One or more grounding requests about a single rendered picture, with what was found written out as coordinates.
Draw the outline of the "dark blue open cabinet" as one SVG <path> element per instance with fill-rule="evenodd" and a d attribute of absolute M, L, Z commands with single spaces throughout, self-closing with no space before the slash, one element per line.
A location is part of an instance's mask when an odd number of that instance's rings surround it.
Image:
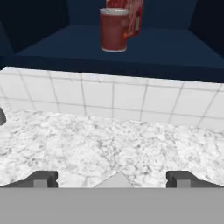
<path fill-rule="evenodd" d="M 224 83 L 224 0 L 143 0 L 126 52 L 104 52 L 106 0 L 0 0 L 0 69 Z"/>

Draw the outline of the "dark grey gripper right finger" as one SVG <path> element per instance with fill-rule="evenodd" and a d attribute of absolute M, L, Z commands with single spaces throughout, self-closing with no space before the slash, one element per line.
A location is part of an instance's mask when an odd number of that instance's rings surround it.
<path fill-rule="evenodd" d="M 166 179 L 167 188 L 220 187 L 220 185 L 197 178 L 189 171 L 167 171 Z"/>

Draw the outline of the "red food can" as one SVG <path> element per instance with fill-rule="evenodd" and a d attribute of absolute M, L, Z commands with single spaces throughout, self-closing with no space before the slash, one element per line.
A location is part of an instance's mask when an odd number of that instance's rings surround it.
<path fill-rule="evenodd" d="M 120 53 L 127 49 L 130 11 L 122 8 L 100 9 L 101 49 Z"/>

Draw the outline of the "red food box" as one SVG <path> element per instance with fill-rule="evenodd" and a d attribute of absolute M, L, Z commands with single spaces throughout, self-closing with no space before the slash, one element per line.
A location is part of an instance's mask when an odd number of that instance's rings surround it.
<path fill-rule="evenodd" d="M 124 8 L 129 10 L 128 37 L 138 35 L 142 28 L 144 0 L 106 0 L 109 8 Z"/>

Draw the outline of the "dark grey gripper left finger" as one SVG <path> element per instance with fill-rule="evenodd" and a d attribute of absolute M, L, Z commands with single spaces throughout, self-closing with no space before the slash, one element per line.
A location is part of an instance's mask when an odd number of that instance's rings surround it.
<path fill-rule="evenodd" d="M 35 171 L 27 178 L 4 185 L 4 187 L 57 188 L 57 171 Z"/>

